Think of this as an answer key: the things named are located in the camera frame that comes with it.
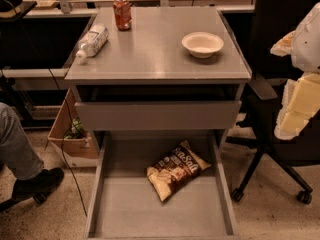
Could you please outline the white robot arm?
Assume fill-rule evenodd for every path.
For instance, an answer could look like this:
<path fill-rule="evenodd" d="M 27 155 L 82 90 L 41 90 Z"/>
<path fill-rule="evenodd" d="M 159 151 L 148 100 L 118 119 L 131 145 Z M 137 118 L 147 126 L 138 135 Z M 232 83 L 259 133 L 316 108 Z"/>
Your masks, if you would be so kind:
<path fill-rule="evenodd" d="M 281 57 L 290 55 L 292 65 L 303 72 L 297 80 L 287 80 L 274 129 L 278 139 L 291 140 L 320 110 L 320 3 L 270 52 Z"/>

